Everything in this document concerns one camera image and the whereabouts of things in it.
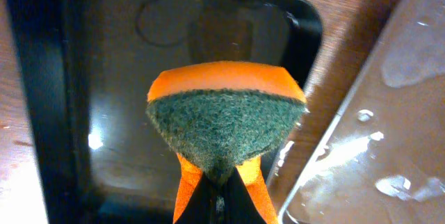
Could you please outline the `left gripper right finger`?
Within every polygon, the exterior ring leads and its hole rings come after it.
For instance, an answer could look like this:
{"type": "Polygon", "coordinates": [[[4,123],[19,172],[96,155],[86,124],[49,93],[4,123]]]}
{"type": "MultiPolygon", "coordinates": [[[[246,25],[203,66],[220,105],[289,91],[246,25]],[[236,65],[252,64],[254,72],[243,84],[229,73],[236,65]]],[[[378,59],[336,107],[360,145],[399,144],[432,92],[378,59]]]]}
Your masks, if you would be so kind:
{"type": "Polygon", "coordinates": [[[224,224],[266,224],[257,211],[237,169],[222,187],[224,224]]]}

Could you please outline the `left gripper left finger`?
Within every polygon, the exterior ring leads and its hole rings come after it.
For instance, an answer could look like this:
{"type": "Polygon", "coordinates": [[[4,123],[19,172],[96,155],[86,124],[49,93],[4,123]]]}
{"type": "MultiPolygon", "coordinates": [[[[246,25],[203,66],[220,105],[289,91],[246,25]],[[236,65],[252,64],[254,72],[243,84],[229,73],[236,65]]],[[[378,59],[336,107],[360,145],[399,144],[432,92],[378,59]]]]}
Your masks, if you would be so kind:
{"type": "Polygon", "coordinates": [[[186,177],[179,183],[174,211],[174,224],[215,224],[217,190],[205,174],[196,184],[186,177]]]}

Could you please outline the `orange green scrub sponge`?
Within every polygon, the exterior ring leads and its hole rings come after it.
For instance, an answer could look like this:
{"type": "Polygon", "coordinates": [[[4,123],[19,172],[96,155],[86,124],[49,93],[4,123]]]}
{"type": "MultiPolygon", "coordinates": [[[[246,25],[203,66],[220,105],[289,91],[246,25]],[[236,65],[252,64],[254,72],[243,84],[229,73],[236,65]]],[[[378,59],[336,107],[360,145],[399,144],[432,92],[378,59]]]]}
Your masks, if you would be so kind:
{"type": "Polygon", "coordinates": [[[147,94],[146,113],[176,153],[181,178],[196,184],[205,174],[215,186],[216,223],[223,220],[222,187],[234,168],[261,217],[276,223],[261,158],[292,132],[306,103],[283,67],[218,61],[160,73],[147,94]]]}

